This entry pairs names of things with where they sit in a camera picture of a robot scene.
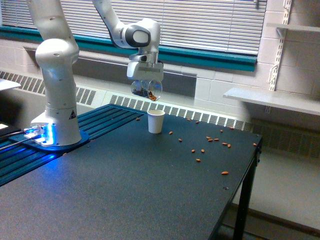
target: shelf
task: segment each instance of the shelf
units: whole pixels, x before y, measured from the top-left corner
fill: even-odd
[[[283,36],[283,34],[281,32],[282,30],[320,33],[320,27],[316,27],[316,26],[302,26],[302,25],[293,25],[293,24],[267,23],[267,27],[275,27],[275,28],[277,28],[277,31],[280,34],[280,36]]]
[[[320,99],[254,87],[234,87],[224,98],[320,116]]]
[[[0,78],[0,91],[7,90],[7,89],[14,89],[18,88],[21,85],[19,83],[16,83],[14,81],[8,81]]]

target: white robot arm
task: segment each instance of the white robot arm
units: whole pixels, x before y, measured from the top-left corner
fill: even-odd
[[[123,24],[112,8],[111,0],[92,2],[108,28],[113,44],[120,48],[138,48],[138,53],[129,57],[127,68],[127,77],[133,81],[132,93],[157,101],[164,78],[164,65],[158,61],[160,24],[149,18]]]
[[[47,100],[45,112],[35,118],[31,126],[41,126],[42,137],[36,141],[44,147],[72,145],[81,140],[72,72],[79,48],[60,0],[27,0],[27,4],[44,40],[35,57],[42,70]]]

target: paper cup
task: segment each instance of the paper cup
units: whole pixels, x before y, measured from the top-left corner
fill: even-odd
[[[162,110],[149,110],[147,113],[149,132],[152,134],[161,133],[166,113]]]

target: window blind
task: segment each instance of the window blind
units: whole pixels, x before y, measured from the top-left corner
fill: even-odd
[[[110,38],[90,0],[61,0],[74,34]],[[151,18],[162,46],[257,55],[267,0],[112,0],[125,24]],[[1,0],[3,24],[35,28],[25,0]]]

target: black cable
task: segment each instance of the black cable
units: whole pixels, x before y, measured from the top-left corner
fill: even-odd
[[[7,139],[7,138],[9,138],[9,137],[12,137],[12,136],[15,136],[15,135],[19,135],[19,134],[24,134],[24,133],[25,133],[24,131],[12,132],[12,133],[9,133],[9,134],[0,136],[0,141],[2,141],[2,140],[4,140],[4,139]]]
[[[41,135],[36,135],[36,136],[34,136],[34,137],[31,137],[31,138],[23,139],[22,141],[17,141],[17,142],[15,142],[15,143],[13,143],[13,144],[6,145],[6,146],[4,146],[4,147],[1,147],[1,148],[0,148],[0,151],[5,150],[5,149],[7,149],[7,148],[10,148],[10,147],[12,147],[12,146],[21,144],[21,143],[26,142],[26,141],[28,141],[28,140],[38,139],[38,138],[40,138],[40,137],[41,137]]]

